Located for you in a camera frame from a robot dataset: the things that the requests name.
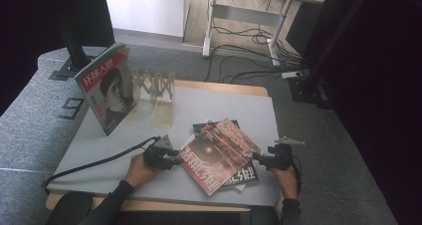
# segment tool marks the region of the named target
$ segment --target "magazine cover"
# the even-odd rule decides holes
[[[135,106],[127,68],[128,53],[125,44],[115,44],[75,76],[106,135],[111,134]]]
[[[237,127],[239,128],[239,124],[238,122],[233,119],[231,120],[231,122]],[[211,119],[209,119],[207,122],[204,123],[194,123],[193,124],[193,132],[195,134],[195,136],[201,136],[203,134],[203,132],[206,132],[207,129],[213,129],[215,128],[215,124],[218,123],[215,121],[212,121]],[[255,170],[255,166],[253,161],[249,161],[247,164],[245,164],[245,166],[243,166],[237,173],[235,173],[231,178],[229,178],[229,180],[227,180],[227,182],[225,182],[221,188],[224,187],[231,187],[231,186],[237,186],[240,184],[246,184],[249,182],[254,182],[254,181],[258,181],[258,174]],[[240,191],[243,191],[243,189],[245,188],[245,186],[242,187],[237,187]]]
[[[210,196],[251,161],[244,152],[261,149],[228,119],[202,130],[201,136],[195,136],[178,156],[186,171]]]

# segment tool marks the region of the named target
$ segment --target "sleeve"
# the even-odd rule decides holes
[[[281,225],[300,225],[301,203],[297,199],[285,199],[283,201],[283,215],[280,219]]]
[[[120,210],[124,199],[133,192],[133,187],[122,180],[113,193],[93,210],[80,225],[106,225],[113,219],[114,215]]]

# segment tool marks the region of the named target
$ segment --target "gray fabric surface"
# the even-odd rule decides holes
[[[86,50],[89,55],[101,51]],[[66,50],[40,57],[39,71],[0,117],[0,224],[47,221],[47,196],[40,185],[55,171],[87,110],[84,103],[75,119],[59,117],[73,113],[62,109],[67,98],[83,97],[73,79],[48,79],[67,57]],[[210,82],[217,81],[223,59],[213,59]],[[177,79],[191,81],[205,79],[208,62],[200,53],[144,46],[133,46],[129,57],[131,67],[175,72]],[[271,65],[269,61],[262,64]],[[238,58],[227,60],[222,68],[223,76],[253,70],[263,69]],[[396,224],[334,111],[294,102],[281,78],[265,76],[235,83],[265,87],[273,99],[279,135],[307,143],[293,148],[303,166],[303,224]]]

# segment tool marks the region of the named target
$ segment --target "desk leg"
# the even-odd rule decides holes
[[[280,66],[280,62],[278,61],[279,58],[277,56],[276,43],[277,43],[277,40],[279,39],[279,35],[280,35],[280,32],[282,31],[282,27],[283,27],[283,24],[285,23],[285,19],[288,15],[288,11],[289,11],[291,3],[292,3],[292,0],[286,0],[286,4],[283,8],[282,15],[280,16],[280,21],[277,24],[276,30],[274,31],[273,38],[267,39],[268,49],[270,51],[271,57],[273,58],[274,67]]]
[[[208,28],[205,32],[205,40],[204,40],[204,48],[202,49],[202,57],[203,58],[209,58],[210,56],[210,46],[211,46],[211,27],[212,22],[214,21],[214,15],[213,15],[213,8],[217,0],[212,0],[210,5],[208,5],[209,8],[209,18],[208,18]]]

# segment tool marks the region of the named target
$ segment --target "white wall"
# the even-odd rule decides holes
[[[183,37],[184,0],[106,0],[112,26]]]

